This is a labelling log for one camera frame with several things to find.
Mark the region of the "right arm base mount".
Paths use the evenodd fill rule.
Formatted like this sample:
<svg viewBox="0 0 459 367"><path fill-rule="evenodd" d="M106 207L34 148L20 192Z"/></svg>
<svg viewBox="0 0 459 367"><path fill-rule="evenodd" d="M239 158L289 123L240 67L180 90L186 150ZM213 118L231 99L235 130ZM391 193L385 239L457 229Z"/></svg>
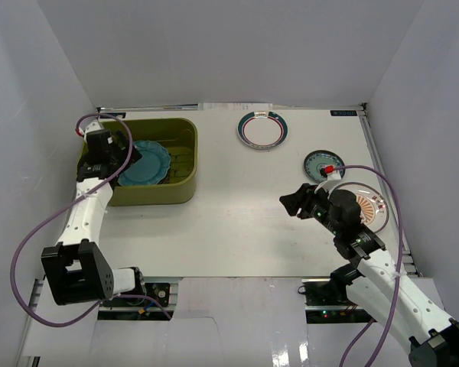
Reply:
<svg viewBox="0 0 459 367"><path fill-rule="evenodd" d="M304 281L297 293L304 297L307 324L368 323L372 319L329 279Z"/></svg>

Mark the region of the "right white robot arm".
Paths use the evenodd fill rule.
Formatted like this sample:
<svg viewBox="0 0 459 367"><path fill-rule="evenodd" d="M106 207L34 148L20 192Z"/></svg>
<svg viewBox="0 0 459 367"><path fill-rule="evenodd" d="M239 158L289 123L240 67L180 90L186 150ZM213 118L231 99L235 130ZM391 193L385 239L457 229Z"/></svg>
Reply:
<svg viewBox="0 0 459 367"><path fill-rule="evenodd" d="M348 265L332 273L330 286L338 304L353 302L380 323L405 350L412 366L459 366L459 320L455 320L413 280L397 269L383 241L361 221L356 196L348 190L304 183L280 203L289 216L316 219L334 236Z"/></svg>

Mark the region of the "beige plate with red rim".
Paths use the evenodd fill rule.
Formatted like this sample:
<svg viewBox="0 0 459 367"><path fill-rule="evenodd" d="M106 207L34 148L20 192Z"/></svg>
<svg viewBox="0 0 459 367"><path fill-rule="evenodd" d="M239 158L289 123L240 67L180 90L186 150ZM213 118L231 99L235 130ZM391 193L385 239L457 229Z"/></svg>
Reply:
<svg viewBox="0 0 459 367"><path fill-rule="evenodd" d="M159 184L169 184L171 179L171 170L168 170L167 174L164 176L162 180L160 180Z"/></svg>

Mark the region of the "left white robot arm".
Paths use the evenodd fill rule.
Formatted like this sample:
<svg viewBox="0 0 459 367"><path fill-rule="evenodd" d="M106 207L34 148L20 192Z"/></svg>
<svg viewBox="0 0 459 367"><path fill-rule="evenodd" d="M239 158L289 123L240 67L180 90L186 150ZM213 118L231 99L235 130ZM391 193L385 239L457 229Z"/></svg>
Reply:
<svg viewBox="0 0 459 367"><path fill-rule="evenodd" d="M41 263L58 305L107 300L120 294L128 304L146 296L136 267L113 269L99 248L106 207L117 184L117 170L133 147L121 132L100 128L85 134L87 151L76 170L76 198L57 244L46 247Z"/></svg>

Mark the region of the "teal scalloped plate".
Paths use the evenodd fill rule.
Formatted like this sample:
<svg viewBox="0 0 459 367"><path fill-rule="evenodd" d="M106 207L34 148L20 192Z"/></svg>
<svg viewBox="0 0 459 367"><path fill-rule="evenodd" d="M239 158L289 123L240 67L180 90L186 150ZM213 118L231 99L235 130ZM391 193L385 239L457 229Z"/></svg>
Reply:
<svg viewBox="0 0 459 367"><path fill-rule="evenodd" d="M168 150L156 141L135 141L141 158L120 174L120 186L150 186L163 181L171 166Z"/></svg>

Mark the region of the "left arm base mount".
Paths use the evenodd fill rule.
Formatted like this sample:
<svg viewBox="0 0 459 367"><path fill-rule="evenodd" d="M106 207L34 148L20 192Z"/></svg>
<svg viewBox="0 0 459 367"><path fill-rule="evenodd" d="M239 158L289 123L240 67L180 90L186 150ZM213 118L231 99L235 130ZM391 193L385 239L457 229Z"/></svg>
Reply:
<svg viewBox="0 0 459 367"><path fill-rule="evenodd" d="M98 320L111 321L169 321L173 316L169 283L145 283L145 298L117 297L104 302Z"/></svg>

